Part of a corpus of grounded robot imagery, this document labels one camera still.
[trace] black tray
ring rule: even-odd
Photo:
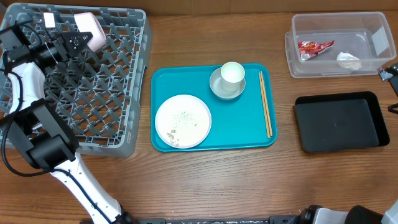
[[[294,110],[305,152],[386,146],[390,142],[377,96],[370,91],[302,96]]]

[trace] robotic arm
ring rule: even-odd
[[[133,223],[118,201],[100,186],[80,154],[79,142],[73,131],[44,100],[44,68],[76,57],[93,37],[91,32],[64,32],[51,43],[29,48],[30,42],[16,24],[0,31],[0,42],[6,49],[3,55],[4,74],[12,83],[12,107],[0,120],[3,131],[2,158],[15,174],[35,176],[51,173],[61,181],[84,206],[93,223]],[[28,136],[33,129],[47,132],[34,138]],[[24,159],[35,169],[44,171],[22,174],[14,170],[6,159],[5,140],[16,147]]]

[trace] gray dish rack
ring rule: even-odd
[[[8,24],[28,24],[48,41],[43,12],[54,13],[54,32],[77,31],[74,14],[92,12],[101,24],[106,45],[99,51],[85,49],[67,64],[46,68],[46,100],[73,129],[79,152],[127,157],[134,152],[141,115],[140,94],[144,70],[149,63],[153,33],[144,11],[83,6],[14,3],[7,9],[0,29]],[[24,27],[32,45],[35,34]],[[0,110],[12,104],[12,86],[0,76]]]

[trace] white saucer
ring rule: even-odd
[[[246,85],[245,79],[241,82],[241,86],[239,89],[235,91],[226,91],[224,88],[221,86],[221,67],[217,68],[210,77],[210,88],[213,91],[213,93],[221,98],[222,100],[232,100],[233,98],[239,96]]]
[[[155,128],[161,140],[169,146],[188,149],[201,143],[209,134],[210,110],[195,96],[173,96],[157,110]]]

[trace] white cup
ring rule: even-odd
[[[221,68],[221,86],[226,91],[238,90],[244,80],[244,68],[238,62],[227,62]]]

